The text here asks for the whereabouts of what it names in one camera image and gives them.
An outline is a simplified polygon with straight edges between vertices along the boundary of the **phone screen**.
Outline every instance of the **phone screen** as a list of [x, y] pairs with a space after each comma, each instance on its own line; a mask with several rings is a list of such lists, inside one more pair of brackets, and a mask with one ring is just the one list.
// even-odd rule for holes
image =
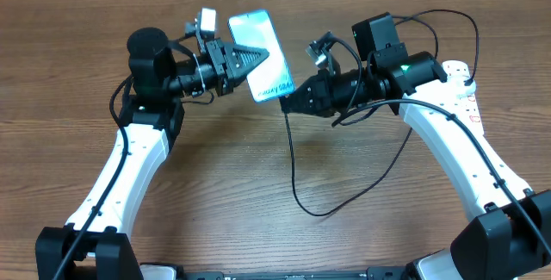
[[247, 76], [254, 100], [260, 103], [292, 93], [293, 78], [268, 11], [260, 9], [231, 17], [228, 27], [236, 44], [261, 47], [269, 52], [269, 57]]

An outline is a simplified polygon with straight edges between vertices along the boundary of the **black joint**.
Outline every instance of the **black joint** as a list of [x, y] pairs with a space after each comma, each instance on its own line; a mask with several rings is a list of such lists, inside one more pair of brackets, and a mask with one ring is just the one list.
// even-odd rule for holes
[[504, 179], [500, 179], [500, 180], [493, 183], [493, 187], [495, 187], [496, 189], [498, 189], [499, 187], [502, 187], [504, 185], [505, 185], [505, 180]]
[[185, 36], [194, 36], [196, 31], [196, 24], [191, 22], [186, 22], [186, 26], [184, 29]]
[[457, 118], [457, 115], [455, 113], [449, 115], [448, 117], [446, 117], [446, 121], [453, 121], [454, 119]]
[[279, 104], [282, 107], [282, 112], [284, 114], [291, 112], [288, 105], [288, 99], [285, 96], [279, 98]]
[[152, 125], [157, 130], [164, 129], [169, 141], [169, 149], [172, 150], [174, 141], [182, 129], [184, 114], [179, 98], [152, 100], [148, 97], [130, 96], [127, 107], [121, 113], [121, 122]]
[[366, 270], [367, 280], [410, 279], [406, 268], [404, 266], [369, 267]]
[[105, 227], [104, 233], [117, 233], [116, 227]]
[[496, 206], [496, 204], [493, 203], [493, 202], [489, 202], [489, 203], [487, 203], [487, 204], [484, 205], [484, 210], [485, 210], [486, 212], [493, 211], [493, 210], [495, 210], [495, 209], [497, 209], [497, 208], [498, 208], [498, 206]]
[[532, 189], [524, 189], [523, 192], [527, 197], [535, 194]]
[[[388, 12], [369, 18], [363, 22], [358, 22], [352, 26], [352, 33], [354, 34], [358, 53], [362, 61], [368, 60], [368, 55], [371, 51], [379, 52], [397, 47], [400, 44], [393, 18]], [[401, 53], [396, 51], [398, 55], [394, 55], [394, 52], [392, 54], [394, 57], [400, 56], [399, 59], [396, 59], [396, 61], [400, 62], [407, 59], [407, 51], [403, 47], [399, 48], [399, 50], [401, 50]]]

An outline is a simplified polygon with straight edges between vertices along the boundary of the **black cable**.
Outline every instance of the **black cable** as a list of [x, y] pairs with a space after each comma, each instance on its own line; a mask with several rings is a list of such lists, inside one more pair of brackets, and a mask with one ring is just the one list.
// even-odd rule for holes
[[183, 40], [187, 40], [189, 38], [191, 38], [192, 36], [194, 36], [195, 34], [185, 34], [181, 37], [179, 37], [178, 39], [175, 39], [174, 41], [176, 42], [182, 42]]
[[536, 238], [538, 240], [540, 240], [540, 242], [542, 243], [543, 247], [545, 248], [545, 251], [547, 252], [547, 254], [549, 256], [551, 256], [551, 248], [549, 247], [549, 244], [547, 243], [547, 241], [543, 238], [542, 233], [537, 228], [536, 224], [532, 221], [532, 219], [530, 219], [529, 215], [526, 213], [526, 210], [524, 210], [524, 208], [520, 205], [518, 200], [515, 198], [515, 196], [509, 190], [509, 188], [507, 188], [507, 185], [505, 184], [505, 180], [499, 176], [498, 171], [493, 166], [492, 161], [490, 161], [490, 159], [488, 158], [486, 152], [484, 151], [484, 149], [482, 148], [480, 143], [476, 140], [476, 137], [474, 137], [473, 133], [468, 129], [468, 127], [465, 124], [463, 124], [462, 121], [460, 121], [456, 117], [455, 114], [449, 113], [447, 110], [442, 109], [442, 108], [440, 108], [440, 107], [438, 107], [434, 104], [426, 103], [426, 102], [419, 101], [419, 100], [414, 100], [414, 99], [390, 99], [390, 100], [383, 100], [383, 101], [379, 101], [379, 102], [369, 103], [369, 104], [367, 104], [367, 105], [365, 105], [361, 108], [355, 109], [354, 111], [349, 112], [344, 117], [344, 119], [346, 119], [346, 118], [348, 118], [348, 117], [350, 117], [350, 116], [352, 116], [352, 115], [354, 115], [358, 112], [364, 111], [365, 109], [379, 108], [380, 106], [387, 105], [387, 104], [392, 104], [392, 103], [417, 104], [417, 105], [426, 107], [428, 109], [433, 109], [436, 112], [446, 116], [446, 119], [448, 121], [452, 121], [457, 126], [459, 126], [459, 128], [461, 128], [461, 130], [463, 130], [465, 135], [471, 140], [471, 142], [474, 145], [474, 148], [476, 148], [476, 150], [478, 151], [478, 153], [482, 157], [482, 160], [484, 161], [484, 163], [486, 164], [486, 166], [490, 170], [490, 174], [495, 178], [496, 184], [501, 188], [501, 190], [504, 192], [504, 194], [507, 196], [507, 198], [511, 201], [511, 203], [513, 205], [515, 205], [515, 207], [520, 212], [521, 216], [526, 221], [526, 224], [528, 224], [528, 226], [532, 230], [532, 233], [534, 233]]
[[100, 199], [98, 199], [96, 206], [92, 207], [92, 210], [90, 211], [90, 216], [80, 229], [80, 231], [77, 234], [77, 237], [73, 240], [71, 247], [69, 247], [69, 250], [63, 257], [63, 260], [61, 261], [61, 264], [59, 264], [58, 269], [55, 272], [55, 275], [53, 276], [53, 280], [59, 279], [64, 271], [65, 267], [69, 263], [69, 261], [72, 261], [72, 257], [75, 254], [75, 251], [77, 250], [78, 243], [80, 240], [84, 237], [84, 234], [86, 233], [86, 230], [90, 225], [92, 224], [92, 221], [96, 217], [96, 215], [99, 213], [100, 209], [102, 208], [103, 203], [105, 202], [105, 199], [107, 198], [109, 192], [111, 189], [113, 189], [113, 186], [115, 185], [115, 182], [117, 181], [117, 178], [121, 174], [122, 167], [124, 166], [124, 163], [127, 159], [128, 155], [128, 137], [127, 137], [127, 131], [124, 129], [124, 125], [121, 123], [121, 120], [119, 120], [119, 117], [115, 113], [115, 99], [119, 92], [122, 90], [125, 85], [130, 84], [132, 80], [132, 75], [129, 76], [127, 79], [125, 79], [119, 87], [115, 90], [113, 95], [111, 96], [111, 99], [109, 100], [109, 112], [111, 112], [111, 116], [113, 117], [113, 120], [119, 127], [119, 130], [121, 131], [122, 140], [123, 140], [123, 147], [122, 147], [122, 155], [121, 155], [121, 161], [119, 161], [119, 165], [117, 165], [117, 168], [115, 170], [115, 173], [111, 177], [111, 180], [109, 181], [107, 187], [103, 191], [102, 195], [100, 196]]
[[193, 57], [194, 53], [191, 52], [191, 50], [188, 49], [187, 47], [180, 44], [179, 39], [178, 40], [170, 40], [169, 44], [168, 44], [168, 48], [170, 48], [172, 50], [175, 50], [175, 51], [178, 51], [178, 52], [188, 56], [190, 59], [194, 58]]
[[408, 22], [410, 20], [413, 20], [415, 17], [417, 16], [421, 16], [423, 14], [427, 14], [427, 13], [432, 13], [432, 12], [448, 12], [448, 13], [454, 13], [454, 14], [458, 14], [460, 16], [465, 16], [466, 18], [468, 18], [468, 20], [473, 24], [473, 27], [474, 27], [474, 34], [475, 34], [475, 39], [476, 39], [476, 51], [474, 52], [474, 68], [473, 68], [473, 74], [471, 75], [471, 78], [469, 80], [466, 81], [466, 85], [469, 85], [471, 84], [473, 81], [474, 81], [474, 75], [476, 74], [476, 68], [478, 67], [478, 64], [479, 64], [479, 42], [480, 42], [480, 37], [479, 37], [479, 28], [476, 26], [476, 22], [474, 21], [473, 17], [469, 16], [468, 14], [466, 13], [463, 13], [463, 12], [460, 12], [460, 11], [456, 11], [456, 10], [453, 10], [453, 9], [429, 9], [429, 10], [426, 10], [426, 11], [423, 11], [423, 12], [419, 12], [417, 14], [414, 14], [412, 16], [409, 16], [399, 22], [396, 22], [395, 25], [400, 25], [402, 22]]
[[346, 110], [344, 111], [346, 113], [350, 110], [350, 108], [352, 108], [352, 105], [354, 104], [354, 100], [356, 99], [356, 94], [358, 93], [358, 90], [360, 89], [360, 82], [362, 81], [362, 73], [363, 73], [362, 60], [360, 59], [360, 56], [358, 56], [358, 54], [354, 51], [354, 49], [348, 43], [346, 43], [344, 40], [342, 40], [342, 39], [340, 39], [340, 38], [338, 38], [334, 35], [330, 38], [330, 40], [332, 42], [339, 43], [344, 48], [346, 48], [346, 50], [349, 51], [349, 53], [352, 55], [352, 57], [354, 57], [354, 59], [356, 60], [356, 63], [358, 64], [358, 80], [357, 80], [357, 83], [356, 83], [356, 88], [354, 89], [354, 94], [352, 95], [352, 98], [350, 99], [350, 102], [348, 103], [348, 106], [347, 106]]
[[193, 103], [193, 104], [209, 105], [209, 104], [213, 103], [213, 101], [214, 101], [214, 94], [210, 90], [207, 90], [207, 92], [210, 94], [210, 100], [207, 101], [207, 102], [201, 102], [201, 101], [198, 101], [198, 100], [183, 100], [182, 103]]
[[343, 208], [344, 206], [346, 206], [347, 204], [349, 204], [350, 202], [353, 202], [354, 200], [356, 200], [358, 197], [362, 196], [363, 194], [369, 192], [371, 189], [373, 189], [377, 184], [379, 184], [386, 176], [387, 174], [390, 172], [390, 170], [393, 168], [394, 166], [394, 163], [396, 163], [396, 161], [398, 160], [398, 157], [399, 155], [402, 153], [402, 150], [404, 150], [404, 146], [406, 146], [406, 142], [407, 140], [410, 138], [410, 135], [412, 134], [412, 129], [410, 128], [410, 130], [407, 132], [407, 136], [406, 136], [406, 139], [404, 140], [404, 142], [402, 143], [401, 147], [399, 148], [398, 152], [396, 153], [396, 156], [394, 156], [394, 159], [392, 161], [392, 163], [390, 163], [390, 165], [388, 166], [387, 170], [385, 171], [385, 173], [382, 174], [381, 177], [379, 177], [379, 179], [377, 179], [377, 181], [373, 182], [371, 185], [369, 185], [369, 187], [365, 190], [362, 190], [361, 192], [359, 192], [358, 194], [352, 196], [351, 198], [347, 199], [345, 202], [339, 204], [338, 206], [336, 206], [335, 208], [331, 209], [330, 211], [327, 211], [323, 214], [316, 214], [310, 210], [308, 210], [306, 207], [304, 207], [302, 205], [302, 203], [300, 203], [300, 200], [299, 200], [299, 197], [296, 195], [296, 185], [295, 185], [295, 181], [294, 181], [294, 148], [293, 148], [293, 138], [291, 137], [291, 127], [289, 126], [289, 118], [288, 118], [288, 114], [285, 113], [285, 125], [287, 127], [287, 136], [289, 138], [289, 151], [291, 153], [291, 184], [293, 185], [293, 196], [294, 196], [294, 200], [296, 201], [296, 203], [299, 205], [300, 208], [302, 208], [302, 210], [304, 210], [304, 212], [308, 213], [309, 215], [311, 216], [327, 216], [327, 215], [330, 215], [330, 214], [333, 214], [335, 212], [337, 212], [338, 210], [340, 210], [341, 208]]
[[408, 21], [414, 21], [414, 22], [418, 22], [420, 24], [425, 25], [432, 32], [432, 34], [434, 35], [434, 44], [435, 44], [434, 58], [435, 59], [438, 58], [438, 37], [436, 36], [436, 30], [431, 25], [429, 25], [428, 22], [421, 21], [417, 17], [411, 17], [411, 16], [392, 16], [392, 18], [399, 18], [399, 19], [403, 20], [403, 21], [394, 23], [394, 26], [398, 26], [402, 22], [408, 22]]
[[[476, 26], [476, 22], [474, 21], [474, 19], [465, 14], [465, 13], [462, 13], [462, 12], [459, 12], [459, 11], [454, 11], [454, 10], [451, 10], [451, 9], [432, 9], [432, 10], [428, 10], [428, 11], [424, 11], [424, 12], [420, 12], [420, 13], [417, 13], [413, 16], [392, 16], [392, 18], [399, 18], [401, 19], [401, 21], [398, 21], [396, 23], [394, 23], [395, 26], [398, 26], [400, 25], [401, 23], [404, 23], [404, 22], [409, 22], [409, 21], [415, 21], [415, 22], [418, 22], [418, 23], [421, 23], [423, 25], [425, 25], [431, 32], [432, 34], [434, 35], [434, 40], [435, 40], [435, 54], [434, 54], [434, 57], [435, 59], [438, 57], [438, 49], [439, 49], [439, 44], [438, 44], [438, 37], [436, 35], [436, 30], [431, 26], [429, 25], [427, 22], [424, 22], [420, 19], [417, 18], [417, 16], [421, 16], [422, 14], [426, 14], [426, 13], [430, 13], [430, 12], [437, 12], [437, 11], [443, 11], [443, 12], [450, 12], [450, 13], [455, 13], [455, 14], [459, 14], [459, 15], [462, 15], [462, 16], [465, 16], [466, 18], [468, 18], [471, 23], [474, 25], [474, 32], [476, 34], [476, 53], [475, 53], [475, 57], [474, 57], [474, 69], [473, 69], [473, 75], [471, 76], [471, 78], [466, 82], [466, 84], [470, 84], [472, 83], [472, 81], [474, 80], [474, 74], [476, 73], [476, 68], [478, 67], [478, 55], [479, 55], [479, 32], [478, 32], [478, 28]], [[371, 64], [370, 64], [370, 60], [371, 60], [371, 57], [373, 55], [373, 52], [371, 52], [368, 56], [368, 63], [366, 65], [367, 67], [367, 71], [368, 71], [368, 77], [372, 77], [373, 74], [371, 72]], [[358, 89], [358, 85], [356, 86], [356, 91], [354, 93], [354, 95], [356, 95], [357, 93], [357, 89]], [[354, 102], [354, 97], [352, 97], [352, 100], [350, 101], [350, 103], [353, 103]], [[348, 118], [350, 115], [353, 115], [357, 112], [360, 112], [360, 111], [363, 111], [365, 110], [366, 106], [364, 107], [361, 107], [361, 108], [356, 108], [355, 110], [353, 110], [350, 114], [348, 113], [349, 109], [351, 107], [351, 104], [349, 104], [349, 107], [347, 108], [346, 112], [344, 112], [343, 114], [341, 114], [331, 125], [333, 127], [335, 127], [336, 125], [342, 125], [342, 126], [349, 126], [349, 125], [353, 125], [353, 124], [356, 124], [360, 121], [364, 121], [364, 120], [367, 120], [374, 112], [377, 111], [377, 109], [380, 107], [380, 106], [377, 106], [377, 107], [373, 107], [371, 108], [371, 110], [364, 116], [358, 118], [358, 119], [355, 119], [353, 121], [348, 121], [348, 122], [343, 122], [346, 118]], [[289, 147], [291, 149], [291, 166], [292, 166], [292, 171], [291, 171], [291, 179], [292, 179], [292, 184], [293, 184], [293, 195], [294, 195], [294, 199], [295, 201], [299, 204], [299, 206], [305, 211], [307, 212], [309, 215], [312, 215], [312, 216], [325, 216], [325, 215], [330, 215], [336, 211], [338, 211], [339, 209], [341, 209], [342, 207], [344, 207], [346, 204], [348, 204], [349, 202], [355, 200], [357, 197], [367, 193], [369, 190], [373, 189], [373, 187], [375, 187], [387, 174], [388, 172], [391, 170], [391, 168], [393, 167], [394, 163], [396, 162], [396, 160], [398, 159], [399, 155], [401, 154], [402, 152], [402, 149], [404, 148], [404, 146], [406, 145], [406, 142], [408, 141], [409, 137], [410, 137], [410, 134], [412, 132], [412, 129], [410, 128], [409, 129], [409, 132], [408, 132], [408, 135], [406, 136], [406, 138], [404, 139], [404, 142], [402, 143], [402, 147], [399, 149], [398, 153], [396, 154], [396, 156], [394, 157], [393, 159], [393, 162], [390, 164], [390, 166], [388, 167], [387, 171], [382, 175], [382, 177], [377, 180], [375, 183], [373, 183], [372, 185], [370, 185], [367, 189], [363, 190], [362, 192], [360, 192], [359, 194], [357, 194], [356, 196], [353, 196], [352, 198], [350, 198], [349, 200], [347, 200], [346, 202], [340, 204], [339, 206], [337, 206], [336, 208], [334, 208], [333, 210], [327, 212], [327, 213], [324, 213], [324, 214], [321, 214], [321, 215], [318, 215], [318, 214], [314, 214], [310, 211], [308, 211], [304, 206], [302, 206], [302, 204], [300, 203], [297, 195], [296, 195], [296, 190], [295, 190], [295, 186], [294, 186], [294, 153], [293, 153], [293, 141], [291, 139], [291, 132], [290, 132], [290, 127], [288, 125], [288, 117], [287, 115], [285, 115], [285, 119], [286, 119], [286, 123], [287, 123], [287, 130], [288, 130], [288, 137], [289, 137]]]
[[132, 81], [127, 83], [124, 86], [124, 91], [122, 91], [122, 109], [124, 109], [127, 106], [127, 103], [130, 101], [130, 90], [132, 89]]

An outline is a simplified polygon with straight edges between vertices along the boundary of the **wood grain surface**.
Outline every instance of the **wood grain surface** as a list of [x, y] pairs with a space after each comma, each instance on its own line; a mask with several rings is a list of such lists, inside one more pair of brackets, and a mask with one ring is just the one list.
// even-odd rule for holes
[[[155, 26], [182, 34], [201, 6], [226, 20], [265, 8], [297, 84], [315, 74], [304, 48], [326, 30], [385, 11], [458, 9], [480, 28], [478, 98], [486, 137], [536, 190], [551, 188], [550, 0], [0, 0], [0, 278], [35, 279], [34, 242], [87, 195], [115, 140], [108, 99], [129, 73], [127, 37]], [[474, 32], [426, 16], [440, 60], [473, 63]], [[422, 26], [399, 26], [408, 51], [433, 51]], [[354, 66], [342, 50], [344, 70]], [[467, 225], [450, 181], [416, 134], [387, 179], [328, 218], [294, 202], [288, 141], [276, 102], [244, 84], [211, 106], [185, 106], [183, 129], [145, 195], [133, 230], [139, 261], [187, 271], [357, 270], [405, 264], [449, 246]], [[299, 197], [327, 210], [380, 176], [407, 126], [383, 109], [350, 128], [291, 115]], [[548, 279], [544, 269], [527, 279]]]

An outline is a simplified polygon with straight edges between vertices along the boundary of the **black mounting bracket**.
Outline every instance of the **black mounting bracket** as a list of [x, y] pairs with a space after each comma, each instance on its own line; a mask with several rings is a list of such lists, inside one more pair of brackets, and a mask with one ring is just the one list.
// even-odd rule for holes
[[152, 100], [142, 96], [130, 96], [128, 103], [121, 111], [121, 122], [124, 126], [130, 123], [153, 125], [153, 128], [166, 132], [169, 149], [172, 150], [176, 137], [182, 129], [183, 116], [180, 98]]
[[[63, 228], [44, 227], [35, 245], [36, 266], [40, 280], [51, 280], [65, 253], [77, 236], [73, 225]], [[96, 254], [96, 266], [76, 266], [87, 253]], [[64, 279], [140, 280], [138, 260], [134, 256], [125, 233], [117, 233], [113, 227], [103, 233], [84, 233], [73, 260], [65, 267]]]
[[[551, 240], [551, 191], [519, 202], [543, 238]], [[512, 203], [474, 218], [452, 242], [450, 251], [463, 279], [512, 279], [551, 262]]]

